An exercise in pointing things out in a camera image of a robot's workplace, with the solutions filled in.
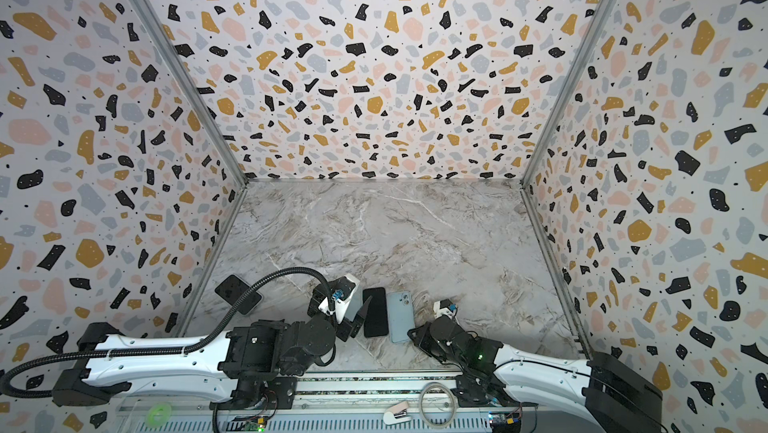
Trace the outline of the small phone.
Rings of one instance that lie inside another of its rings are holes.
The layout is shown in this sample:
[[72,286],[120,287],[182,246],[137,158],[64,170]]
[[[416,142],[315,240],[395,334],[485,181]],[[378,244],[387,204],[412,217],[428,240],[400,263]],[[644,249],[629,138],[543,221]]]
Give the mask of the small phone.
[[384,337],[389,334],[387,294],[384,287],[363,290],[363,305],[367,305],[363,325],[365,338]]

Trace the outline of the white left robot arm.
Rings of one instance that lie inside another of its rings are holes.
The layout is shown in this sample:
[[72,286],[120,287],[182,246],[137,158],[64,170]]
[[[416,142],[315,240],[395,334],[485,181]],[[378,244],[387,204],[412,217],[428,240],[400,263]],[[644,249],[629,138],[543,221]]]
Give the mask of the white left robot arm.
[[116,396],[190,396],[224,409],[246,409],[268,397],[288,409],[298,377],[333,361],[338,341],[355,337],[367,316],[359,281],[331,281],[331,298],[315,288],[306,321],[258,320],[203,337],[139,339],[108,323],[88,326],[79,359],[52,389],[58,406],[101,406]]

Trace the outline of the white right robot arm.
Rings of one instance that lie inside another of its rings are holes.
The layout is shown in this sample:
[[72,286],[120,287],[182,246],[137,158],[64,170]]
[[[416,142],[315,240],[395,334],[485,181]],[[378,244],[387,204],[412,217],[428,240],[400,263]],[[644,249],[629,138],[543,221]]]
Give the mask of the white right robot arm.
[[561,359],[528,353],[464,330],[441,316],[408,331],[422,352],[461,370],[453,394],[461,406],[535,404],[599,426],[604,432],[665,432],[663,394],[617,358]]

